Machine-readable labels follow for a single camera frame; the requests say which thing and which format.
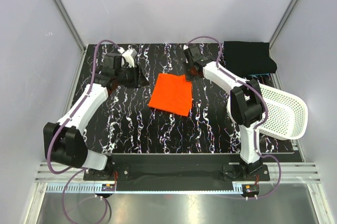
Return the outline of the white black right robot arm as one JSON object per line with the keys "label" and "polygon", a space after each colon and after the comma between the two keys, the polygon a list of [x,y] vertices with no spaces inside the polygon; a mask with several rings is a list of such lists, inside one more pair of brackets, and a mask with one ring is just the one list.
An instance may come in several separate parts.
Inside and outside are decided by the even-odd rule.
{"label": "white black right robot arm", "polygon": [[239,126],[241,151],[240,164],[233,168],[230,178],[256,174],[262,167],[262,155],[258,146],[259,126],[268,116],[259,82],[244,80],[225,69],[218,59],[205,57],[197,46],[183,46],[186,57],[185,77],[188,81],[205,78],[229,94],[228,105],[232,120]]}

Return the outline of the orange t shirt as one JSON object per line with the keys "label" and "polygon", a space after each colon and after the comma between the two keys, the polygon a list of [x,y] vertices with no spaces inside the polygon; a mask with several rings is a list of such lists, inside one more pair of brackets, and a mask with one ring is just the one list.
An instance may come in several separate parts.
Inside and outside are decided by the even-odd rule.
{"label": "orange t shirt", "polygon": [[185,75],[160,73],[148,106],[187,117],[192,109],[192,83]]}

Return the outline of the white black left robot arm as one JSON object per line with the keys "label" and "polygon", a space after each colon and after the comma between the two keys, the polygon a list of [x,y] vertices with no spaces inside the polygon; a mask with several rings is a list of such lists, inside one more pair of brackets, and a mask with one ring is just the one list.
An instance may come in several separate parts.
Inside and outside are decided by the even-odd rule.
{"label": "white black left robot arm", "polygon": [[57,122],[47,123],[43,129],[45,158],[52,173],[52,163],[67,168],[85,168],[107,176],[113,172],[113,163],[105,154],[88,150],[84,130],[91,118],[112,92],[119,86],[138,89],[149,85],[142,69],[135,61],[137,51],[119,49],[105,55],[103,65],[93,72],[75,105]]}

